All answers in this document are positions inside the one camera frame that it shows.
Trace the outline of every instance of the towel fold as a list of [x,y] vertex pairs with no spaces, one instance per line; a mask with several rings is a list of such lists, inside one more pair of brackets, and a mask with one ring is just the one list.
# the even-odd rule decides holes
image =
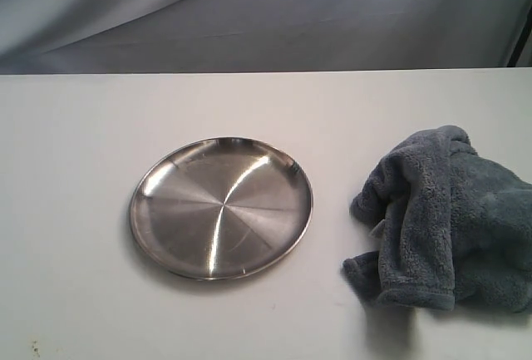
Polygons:
[[378,252],[344,272],[369,303],[532,311],[532,185],[479,157],[456,126],[420,131],[379,162],[351,212]]

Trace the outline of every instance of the microfiber cloth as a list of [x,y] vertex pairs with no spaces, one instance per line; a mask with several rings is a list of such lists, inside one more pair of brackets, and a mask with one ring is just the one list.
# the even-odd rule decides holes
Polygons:
[[532,311],[532,185],[479,157],[456,126],[420,131],[381,159],[352,202],[377,252],[343,263],[375,305]]

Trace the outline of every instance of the white tabletop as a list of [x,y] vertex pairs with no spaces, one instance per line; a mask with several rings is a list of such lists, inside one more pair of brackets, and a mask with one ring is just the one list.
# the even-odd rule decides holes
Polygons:
[[[351,198],[396,143],[457,124],[532,181],[532,70],[0,77],[5,359],[527,359],[524,316],[365,309],[340,274],[371,249]],[[304,168],[314,214],[269,271],[181,279],[135,251],[126,209],[163,155],[248,136]]]

